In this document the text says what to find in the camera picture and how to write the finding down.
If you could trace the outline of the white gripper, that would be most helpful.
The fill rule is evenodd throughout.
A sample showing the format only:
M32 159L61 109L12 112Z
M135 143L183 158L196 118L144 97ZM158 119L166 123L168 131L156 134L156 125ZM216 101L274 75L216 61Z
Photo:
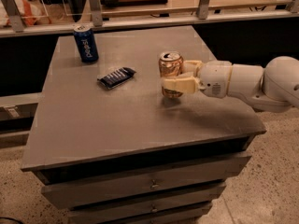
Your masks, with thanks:
M210 61L203 63L197 60L183 62L182 72L174 77L162 77L164 89L182 93L200 91L208 97L224 98L227 95L232 64L227 61Z

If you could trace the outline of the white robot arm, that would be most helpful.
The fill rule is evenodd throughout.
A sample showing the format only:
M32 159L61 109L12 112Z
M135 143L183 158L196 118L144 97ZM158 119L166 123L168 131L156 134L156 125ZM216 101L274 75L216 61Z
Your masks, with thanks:
M265 67L186 61L180 75L163 77L161 83L170 91L234 97L261 111L279 113L299 107L299 60L288 56L276 57Z

